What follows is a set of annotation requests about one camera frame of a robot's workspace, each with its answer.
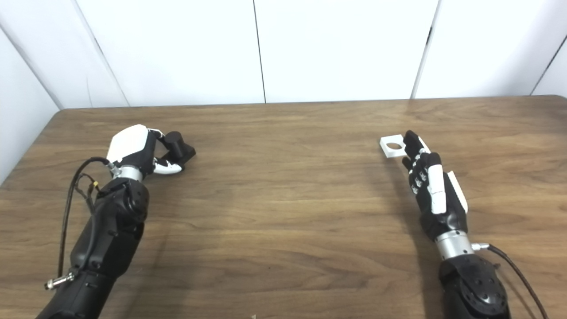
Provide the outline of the black and white left hand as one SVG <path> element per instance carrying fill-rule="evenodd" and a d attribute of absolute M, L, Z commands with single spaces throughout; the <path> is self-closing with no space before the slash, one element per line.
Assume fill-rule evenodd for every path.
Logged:
<path fill-rule="evenodd" d="M 126 178 L 143 182 L 153 173 L 173 175 L 183 171 L 178 163 L 155 156 L 156 143 L 165 144 L 166 135 L 158 129 L 137 124 L 119 133 L 111 140 L 106 159 L 113 179 Z"/>

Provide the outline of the black and white right hand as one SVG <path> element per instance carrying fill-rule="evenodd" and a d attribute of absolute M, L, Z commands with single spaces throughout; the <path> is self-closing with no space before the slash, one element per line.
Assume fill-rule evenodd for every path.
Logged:
<path fill-rule="evenodd" d="M 429 150 L 412 130 L 403 137 L 408 184 L 420 211 L 420 225 L 430 240 L 450 231 L 468 232 L 465 200 L 461 200 L 442 166 L 441 156 Z"/>

